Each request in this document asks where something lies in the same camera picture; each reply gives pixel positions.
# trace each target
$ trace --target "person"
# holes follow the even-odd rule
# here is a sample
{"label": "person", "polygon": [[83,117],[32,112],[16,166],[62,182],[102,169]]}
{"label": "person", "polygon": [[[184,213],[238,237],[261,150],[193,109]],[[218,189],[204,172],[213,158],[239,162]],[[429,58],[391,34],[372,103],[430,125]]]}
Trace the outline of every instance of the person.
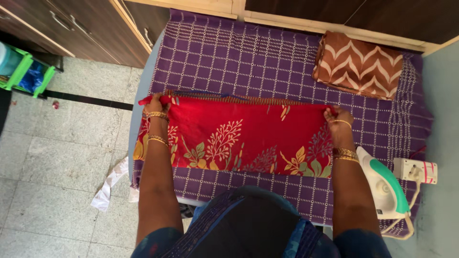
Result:
{"label": "person", "polygon": [[[145,113],[167,114],[155,94]],[[355,153],[350,112],[324,111],[334,148]],[[150,118],[150,135],[168,138],[165,117]],[[139,197],[137,247],[131,257],[391,257],[381,237],[368,181],[358,162],[334,159],[333,241],[318,231],[284,198],[243,186],[195,210],[184,234],[174,192],[170,151],[148,142]]]}

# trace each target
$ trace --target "purple bedsheet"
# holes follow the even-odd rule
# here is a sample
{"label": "purple bedsheet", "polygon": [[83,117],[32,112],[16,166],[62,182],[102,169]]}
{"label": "purple bedsheet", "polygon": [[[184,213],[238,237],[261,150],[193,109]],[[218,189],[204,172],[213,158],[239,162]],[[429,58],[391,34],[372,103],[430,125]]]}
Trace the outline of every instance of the purple bedsheet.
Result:
{"label": "purple bedsheet", "polygon": [[[311,78],[320,37],[265,28],[171,9],[149,94],[165,89],[288,98],[336,104],[354,116],[355,143],[389,169],[394,157],[409,157],[425,145],[432,115],[421,85],[422,58],[403,53],[403,72],[394,101],[335,90]],[[416,156],[424,160],[424,153]],[[142,161],[134,161],[137,187]],[[415,183],[400,180],[408,201]],[[208,201],[230,188],[258,185],[289,200],[312,222],[332,225],[333,191],[326,178],[174,168],[177,196]],[[412,209],[412,219],[419,207]],[[392,221],[381,221],[387,227]],[[404,221],[389,233],[407,233]]]}

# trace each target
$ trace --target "floor tile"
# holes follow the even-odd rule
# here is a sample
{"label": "floor tile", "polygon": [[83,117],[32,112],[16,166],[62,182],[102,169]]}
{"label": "floor tile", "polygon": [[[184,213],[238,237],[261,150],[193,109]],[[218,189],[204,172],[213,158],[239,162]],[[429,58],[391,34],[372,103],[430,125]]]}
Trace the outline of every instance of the floor tile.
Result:
{"label": "floor tile", "polygon": [[183,223],[183,232],[187,232],[188,228],[190,227],[190,223],[191,223],[191,220],[193,218],[187,218],[187,219],[182,219],[182,223]]}
{"label": "floor tile", "polygon": [[47,89],[122,102],[130,72],[128,66],[64,57],[64,73],[56,73]]}
{"label": "floor tile", "polygon": [[129,258],[134,249],[91,243],[87,258]]}
{"label": "floor tile", "polygon": [[16,104],[10,105],[3,130],[32,135],[37,121],[41,119],[40,110],[45,101],[17,92],[13,92],[11,101]]}
{"label": "floor tile", "polygon": [[112,149],[34,137],[21,180],[96,192],[105,181],[112,154]]}
{"label": "floor tile", "polygon": [[0,228],[5,224],[16,185],[16,180],[0,178]]}
{"label": "floor tile", "polygon": [[[124,159],[128,155],[127,151],[113,151],[112,163],[110,164],[109,173],[112,171],[113,167],[116,164],[120,163],[122,159]],[[129,174],[125,174],[122,176],[116,185],[112,187],[111,196],[118,196],[118,197],[129,197],[129,187],[131,186],[131,181],[129,180]]]}
{"label": "floor tile", "polygon": [[123,110],[123,119],[119,126],[118,137],[115,143],[115,149],[127,151],[129,145],[129,128],[131,126],[132,111]]}
{"label": "floor tile", "polygon": [[112,196],[107,212],[97,216],[91,242],[134,248],[138,221],[137,203]]}
{"label": "floor tile", "polygon": [[97,217],[94,194],[19,181],[5,228],[89,241]]}
{"label": "floor tile", "polygon": [[81,102],[50,99],[42,108],[34,135],[104,148],[113,148],[123,111]]}
{"label": "floor tile", "polygon": [[0,138],[0,177],[18,180],[32,136],[7,131]]}
{"label": "floor tile", "polygon": [[83,258],[88,253],[89,244],[79,240],[3,229],[0,236],[0,258]]}
{"label": "floor tile", "polygon": [[137,89],[139,87],[140,77],[142,75],[143,69],[140,68],[132,68],[131,75],[129,76],[129,83],[126,89],[126,94],[124,97],[123,102],[133,104],[135,100],[135,94],[137,93]]}

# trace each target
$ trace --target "clothes iron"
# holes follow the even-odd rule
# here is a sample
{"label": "clothes iron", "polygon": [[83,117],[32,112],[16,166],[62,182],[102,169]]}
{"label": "clothes iron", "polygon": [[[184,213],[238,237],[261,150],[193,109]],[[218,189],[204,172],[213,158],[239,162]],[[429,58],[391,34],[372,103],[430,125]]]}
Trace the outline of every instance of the clothes iron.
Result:
{"label": "clothes iron", "polygon": [[[414,233],[413,223],[409,217],[411,215],[410,209],[419,194],[419,172],[416,172],[417,190],[414,193],[413,200],[408,204],[402,187],[392,171],[360,146],[357,147],[357,156],[370,185],[378,219],[395,219],[391,225],[381,231],[381,235],[400,240],[408,239]],[[399,237],[386,234],[402,219],[405,219],[408,226],[409,233],[407,235]]]}

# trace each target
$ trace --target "woman's arm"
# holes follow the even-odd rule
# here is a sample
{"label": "woman's arm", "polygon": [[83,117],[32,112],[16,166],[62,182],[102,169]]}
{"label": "woman's arm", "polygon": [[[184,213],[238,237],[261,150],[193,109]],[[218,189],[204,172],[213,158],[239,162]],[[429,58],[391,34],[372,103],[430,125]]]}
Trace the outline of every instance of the woman's arm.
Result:
{"label": "woman's arm", "polygon": [[[159,102],[160,96],[160,93],[156,93],[150,104],[145,105],[144,112],[167,113],[170,104],[163,107]],[[167,121],[161,117],[151,117],[151,135],[159,136],[167,141]],[[179,202],[174,192],[169,148],[160,141],[150,140],[146,149],[147,153],[140,179],[139,226],[136,244],[160,228],[173,227],[183,232]]]}
{"label": "woman's arm", "polygon": [[[352,130],[344,122],[352,124],[352,115],[335,106],[337,116],[329,108],[324,112],[332,135],[333,146],[355,152]],[[375,203],[367,178],[359,163],[345,159],[333,160],[333,237],[349,229],[363,229],[381,235]]]}

